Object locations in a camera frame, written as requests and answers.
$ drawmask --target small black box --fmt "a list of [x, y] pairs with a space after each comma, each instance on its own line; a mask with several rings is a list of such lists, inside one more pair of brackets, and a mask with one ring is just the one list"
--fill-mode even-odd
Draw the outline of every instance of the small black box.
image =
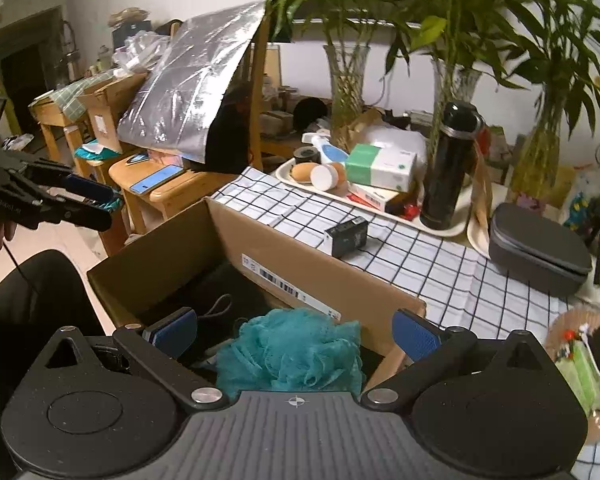
[[118, 28], [115, 28], [111, 33], [113, 49], [115, 50], [121, 46], [125, 46], [126, 38], [135, 36], [141, 30], [146, 30], [147, 32], [153, 30], [151, 22], [149, 20], [144, 20], [142, 22], [125, 22], [119, 25]]
[[366, 244], [366, 230], [369, 222], [358, 216], [338, 224], [324, 232], [324, 251], [335, 258], [341, 258]]

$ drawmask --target metal screw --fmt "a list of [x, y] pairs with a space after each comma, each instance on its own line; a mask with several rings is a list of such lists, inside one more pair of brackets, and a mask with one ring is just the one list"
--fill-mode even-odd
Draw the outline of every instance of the metal screw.
[[192, 391], [191, 399], [200, 404], [210, 404], [222, 399], [222, 392], [217, 388], [198, 388]]
[[366, 396], [374, 404], [391, 404], [398, 400], [398, 394], [389, 388], [376, 388]]

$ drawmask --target woven basket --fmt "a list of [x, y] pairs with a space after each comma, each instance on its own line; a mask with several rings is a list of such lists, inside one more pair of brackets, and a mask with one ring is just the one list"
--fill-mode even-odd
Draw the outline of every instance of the woven basket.
[[[560, 314], [549, 328], [549, 333], [544, 342], [544, 349], [552, 360], [555, 361], [560, 346], [564, 343], [562, 335], [565, 330], [578, 331], [580, 325], [589, 323], [592, 330], [600, 326], [600, 312], [586, 308], [574, 308], [564, 314]], [[600, 441], [600, 412], [594, 412], [589, 417], [589, 430], [587, 431], [588, 444]]]

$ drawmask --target lucky bamboo plant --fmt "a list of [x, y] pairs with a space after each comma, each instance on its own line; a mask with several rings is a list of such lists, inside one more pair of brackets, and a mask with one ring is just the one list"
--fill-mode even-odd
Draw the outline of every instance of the lucky bamboo plant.
[[386, 0], [269, 0], [276, 24], [274, 36], [290, 30], [299, 7], [309, 15], [303, 29], [319, 20], [331, 72], [331, 140], [349, 151], [348, 126], [362, 113], [362, 87], [369, 43], [378, 28], [378, 16]]
[[[489, 75], [508, 88], [502, 59], [516, 48], [514, 29], [503, 15], [503, 0], [394, 0], [392, 22], [395, 37], [386, 59], [392, 69], [398, 56], [409, 62], [417, 52], [431, 56], [436, 75], [436, 99], [429, 139], [429, 155], [435, 151], [442, 111], [451, 99], [471, 100], [477, 77], [476, 62], [491, 69]], [[410, 22], [420, 23], [413, 27]], [[463, 87], [469, 85], [469, 91]]]
[[512, 74], [542, 85], [536, 101], [536, 126], [527, 138], [514, 169], [511, 189], [516, 199], [542, 198], [555, 181], [563, 113], [569, 138], [587, 112], [591, 134], [600, 110], [600, 0], [504, 0], [528, 34], [514, 38], [518, 45], [509, 59], [519, 62]]

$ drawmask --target person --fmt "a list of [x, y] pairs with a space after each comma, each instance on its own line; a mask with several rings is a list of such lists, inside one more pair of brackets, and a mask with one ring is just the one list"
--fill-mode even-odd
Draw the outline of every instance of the person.
[[[0, 224], [0, 250], [14, 232], [14, 224]], [[104, 335], [80, 274], [64, 254], [38, 253], [0, 282], [0, 416], [33, 360], [64, 325]], [[0, 433], [0, 480], [16, 475]]]

